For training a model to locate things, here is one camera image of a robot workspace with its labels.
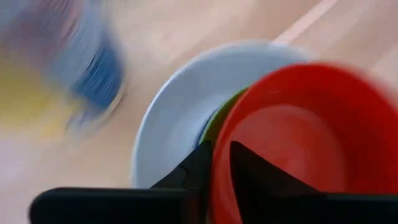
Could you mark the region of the green plastic bowl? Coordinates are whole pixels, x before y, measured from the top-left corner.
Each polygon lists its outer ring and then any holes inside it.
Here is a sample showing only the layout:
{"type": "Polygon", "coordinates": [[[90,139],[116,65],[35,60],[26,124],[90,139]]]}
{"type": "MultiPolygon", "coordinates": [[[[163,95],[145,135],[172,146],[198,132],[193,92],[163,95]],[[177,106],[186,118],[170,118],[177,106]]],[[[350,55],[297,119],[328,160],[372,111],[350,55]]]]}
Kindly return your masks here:
{"type": "Polygon", "coordinates": [[[227,99],[221,106],[212,112],[198,137],[197,145],[200,145],[203,141],[210,141],[212,144],[215,144],[226,117],[235,105],[236,101],[245,91],[246,88],[236,92],[235,95],[227,99]]]}

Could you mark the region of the multicoloured patterned object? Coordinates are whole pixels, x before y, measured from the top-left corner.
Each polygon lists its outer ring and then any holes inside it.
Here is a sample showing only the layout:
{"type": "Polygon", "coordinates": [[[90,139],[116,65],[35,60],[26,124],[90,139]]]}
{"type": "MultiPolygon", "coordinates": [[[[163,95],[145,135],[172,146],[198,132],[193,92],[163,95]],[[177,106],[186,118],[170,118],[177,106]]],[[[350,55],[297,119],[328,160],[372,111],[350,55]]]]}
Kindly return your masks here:
{"type": "Polygon", "coordinates": [[[94,0],[0,0],[0,132],[80,131],[119,100],[123,65],[94,0]]]}

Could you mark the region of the white bowl with blue stripe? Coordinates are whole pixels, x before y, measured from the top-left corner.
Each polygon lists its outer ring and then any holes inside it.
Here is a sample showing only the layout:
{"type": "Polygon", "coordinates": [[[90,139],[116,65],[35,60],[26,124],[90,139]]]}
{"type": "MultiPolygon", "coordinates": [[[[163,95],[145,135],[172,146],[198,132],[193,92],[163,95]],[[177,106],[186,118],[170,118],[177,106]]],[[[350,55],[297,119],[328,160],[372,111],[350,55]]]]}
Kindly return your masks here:
{"type": "Polygon", "coordinates": [[[195,148],[206,121],[265,74],[310,56],[287,44],[242,40],[206,50],[180,67],[150,103],[131,159],[131,185],[149,188],[195,148]]]}

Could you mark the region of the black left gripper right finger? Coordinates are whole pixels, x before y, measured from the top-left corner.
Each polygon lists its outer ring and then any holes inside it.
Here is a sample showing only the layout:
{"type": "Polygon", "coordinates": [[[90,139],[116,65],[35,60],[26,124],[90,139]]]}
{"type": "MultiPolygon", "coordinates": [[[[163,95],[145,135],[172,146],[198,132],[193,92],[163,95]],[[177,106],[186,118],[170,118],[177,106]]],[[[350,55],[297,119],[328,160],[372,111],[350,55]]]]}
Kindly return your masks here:
{"type": "Polygon", "coordinates": [[[243,224],[398,224],[398,195],[318,191],[237,141],[229,161],[243,224]]]}

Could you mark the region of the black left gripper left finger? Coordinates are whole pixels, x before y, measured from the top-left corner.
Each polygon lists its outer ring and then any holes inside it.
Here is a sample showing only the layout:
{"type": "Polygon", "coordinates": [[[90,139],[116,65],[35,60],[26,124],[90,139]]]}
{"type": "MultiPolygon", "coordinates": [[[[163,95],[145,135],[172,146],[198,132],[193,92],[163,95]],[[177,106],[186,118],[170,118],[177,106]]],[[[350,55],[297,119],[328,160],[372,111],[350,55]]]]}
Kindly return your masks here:
{"type": "Polygon", "coordinates": [[[212,155],[203,141],[148,189],[47,190],[33,199],[30,224],[205,224],[212,155]]]}

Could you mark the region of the red plastic bowl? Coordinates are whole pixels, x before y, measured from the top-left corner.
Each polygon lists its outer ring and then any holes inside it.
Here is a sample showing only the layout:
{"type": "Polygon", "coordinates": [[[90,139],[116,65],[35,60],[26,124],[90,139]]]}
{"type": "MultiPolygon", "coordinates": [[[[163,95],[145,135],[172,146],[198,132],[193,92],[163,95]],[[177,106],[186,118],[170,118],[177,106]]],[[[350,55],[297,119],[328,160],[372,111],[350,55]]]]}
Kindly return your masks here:
{"type": "Polygon", "coordinates": [[[238,98],[213,154],[213,224],[242,224],[229,165],[232,141],[317,190],[398,194],[398,109],[359,70],[289,65],[238,98]]]}

